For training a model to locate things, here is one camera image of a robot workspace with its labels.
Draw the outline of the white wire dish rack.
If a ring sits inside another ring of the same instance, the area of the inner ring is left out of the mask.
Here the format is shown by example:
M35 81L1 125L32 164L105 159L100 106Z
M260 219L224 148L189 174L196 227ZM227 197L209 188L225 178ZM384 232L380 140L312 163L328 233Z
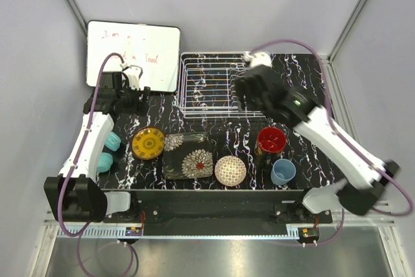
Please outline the white wire dish rack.
M262 118L242 110L233 88L249 69L243 52L184 52L180 55L176 105L187 119Z

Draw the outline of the red white patterned bowl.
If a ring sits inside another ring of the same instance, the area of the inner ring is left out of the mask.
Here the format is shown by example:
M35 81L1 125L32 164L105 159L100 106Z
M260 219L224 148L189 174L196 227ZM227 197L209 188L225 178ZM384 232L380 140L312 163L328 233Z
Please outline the red white patterned bowl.
M246 177L246 166L236 156L224 156L215 165L215 177L227 187L238 186Z

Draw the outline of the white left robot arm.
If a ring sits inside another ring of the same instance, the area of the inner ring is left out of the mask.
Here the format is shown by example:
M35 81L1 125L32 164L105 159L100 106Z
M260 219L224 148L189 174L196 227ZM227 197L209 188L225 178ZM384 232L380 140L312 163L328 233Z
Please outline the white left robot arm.
M46 178L43 189L54 218L66 222L101 222L117 213L134 222L140 207L122 191L103 191L96 182L99 173L113 165L113 152L122 145L113 132L121 114L144 115L148 111L150 88L139 85L143 70L129 67L104 72L98 91L83 107L82 126L73 150L57 176Z

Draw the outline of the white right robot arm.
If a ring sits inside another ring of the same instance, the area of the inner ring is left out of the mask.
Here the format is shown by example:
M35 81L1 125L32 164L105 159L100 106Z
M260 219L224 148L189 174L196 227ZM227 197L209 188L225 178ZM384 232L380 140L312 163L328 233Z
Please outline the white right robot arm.
M326 109L305 88L287 88L269 66L258 65L233 81L241 108L262 112L293 129L316 145L343 173L345 179L312 188L294 207L297 220L308 223L324 210L342 207L354 215L366 215L400 170L392 160L384 162L362 148L345 131L335 132Z

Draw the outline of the teal cat ear headphones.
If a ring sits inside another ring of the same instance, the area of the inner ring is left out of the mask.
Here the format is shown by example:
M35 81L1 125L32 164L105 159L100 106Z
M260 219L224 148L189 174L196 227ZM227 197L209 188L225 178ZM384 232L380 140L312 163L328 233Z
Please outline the teal cat ear headphones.
M74 165L72 177L86 175L94 180L97 173L106 172L112 166L113 153L121 147L121 138L112 131L105 138L105 132L98 133L97 130L92 130L82 145L84 134L85 131L82 130L60 174L67 176Z

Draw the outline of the red black mug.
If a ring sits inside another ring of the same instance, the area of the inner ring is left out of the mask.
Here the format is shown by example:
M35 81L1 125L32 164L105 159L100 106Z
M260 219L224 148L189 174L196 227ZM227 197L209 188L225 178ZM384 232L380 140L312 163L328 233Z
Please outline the red black mug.
M254 163L257 169L272 166L286 144L287 138L282 129L269 126L260 130L254 147Z

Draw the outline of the yellow patterned small plate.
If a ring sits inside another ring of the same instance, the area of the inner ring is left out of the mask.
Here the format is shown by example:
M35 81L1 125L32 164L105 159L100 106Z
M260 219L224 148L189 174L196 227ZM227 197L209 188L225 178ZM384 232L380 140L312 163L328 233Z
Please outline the yellow patterned small plate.
M164 150L165 134L154 126L147 126L134 134L130 148L140 160L157 158Z

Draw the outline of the white whiteboard with red writing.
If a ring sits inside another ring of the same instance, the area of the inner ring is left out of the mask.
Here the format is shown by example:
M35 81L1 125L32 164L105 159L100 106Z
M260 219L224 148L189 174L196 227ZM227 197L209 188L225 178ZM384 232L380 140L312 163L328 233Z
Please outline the white whiteboard with red writing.
M89 21L86 83L94 87L103 60L121 55L128 65L142 67L140 89L172 93L178 83L181 31L178 27Z

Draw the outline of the light blue plastic cup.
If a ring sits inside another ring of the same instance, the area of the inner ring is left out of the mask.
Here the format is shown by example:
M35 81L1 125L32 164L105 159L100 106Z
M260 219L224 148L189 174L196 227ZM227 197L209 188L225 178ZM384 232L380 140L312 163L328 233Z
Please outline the light blue plastic cup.
M271 181L277 186L290 182L296 176L296 167L288 159L278 159L274 162L271 170Z

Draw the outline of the black floral square plate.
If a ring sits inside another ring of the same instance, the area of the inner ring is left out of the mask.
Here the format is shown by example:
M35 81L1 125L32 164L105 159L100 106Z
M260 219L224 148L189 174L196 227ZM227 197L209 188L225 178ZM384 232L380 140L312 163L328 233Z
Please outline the black floral square plate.
M163 174L167 180L187 180L213 174L213 149L208 132L168 134L164 141Z

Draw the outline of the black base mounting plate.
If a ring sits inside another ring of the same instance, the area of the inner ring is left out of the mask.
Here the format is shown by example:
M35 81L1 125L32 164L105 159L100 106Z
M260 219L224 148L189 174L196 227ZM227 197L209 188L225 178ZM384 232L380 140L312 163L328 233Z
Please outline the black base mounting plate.
M112 213L106 223L137 223L144 217L146 224L170 220L248 219L277 224L330 224L331 212L318 215L301 209L294 202L271 199L167 199L135 200L128 211Z

